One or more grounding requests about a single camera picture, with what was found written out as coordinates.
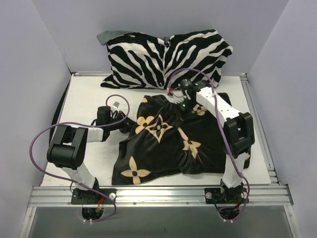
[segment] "screw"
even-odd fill
[[[205,197],[207,199],[211,199],[212,198],[212,193],[211,192],[206,192]]]
[[[112,192],[111,194],[109,194],[109,198],[110,198],[111,200],[114,200],[114,199],[115,199],[115,194]]]
[[[242,193],[241,193],[241,197],[242,197],[243,199],[246,199],[246,198],[247,198],[247,193],[246,193],[246,192],[242,192]]]

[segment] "floral blanket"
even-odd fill
[[[219,95],[230,103],[227,94]],[[197,104],[180,117],[164,95],[145,96],[128,138],[119,144],[112,185],[137,185],[178,173],[223,173],[223,148],[216,119],[205,107]]]

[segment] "metal frame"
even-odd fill
[[[79,72],[72,76],[107,76],[102,72]],[[265,139],[259,114],[253,101],[246,75],[240,77],[250,113],[254,117],[255,130],[258,135],[265,163],[270,176],[269,185],[252,185],[248,206],[284,206],[286,216],[293,234],[299,238],[299,230],[293,213],[293,201],[287,185],[281,185],[276,176],[273,161]],[[213,206],[205,203],[204,188],[219,186],[109,186],[117,189],[116,205],[118,207],[169,207],[169,206]],[[34,187],[28,203],[20,237],[28,237],[36,207],[83,207],[70,204],[69,187],[46,186]]]

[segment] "zebra print pillow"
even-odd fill
[[[179,68],[195,68],[214,79],[221,78],[221,68],[233,48],[216,30],[171,36],[168,40],[143,33],[126,33],[106,43],[112,75],[102,87],[161,88],[177,87],[180,80],[203,79],[201,74],[184,71],[170,80]]]

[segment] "green fabric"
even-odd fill
[[[104,31],[102,33],[99,33],[97,35],[97,39],[99,41],[99,43],[104,46],[105,44],[107,44],[107,42],[113,38],[116,38],[118,36],[123,36],[125,34],[130,34],[133,33],[133,31]],[[169,37],[168,36],[164,36],[164,37],[158,37],[162,40],[164,40],[165,42],[169,41]]]

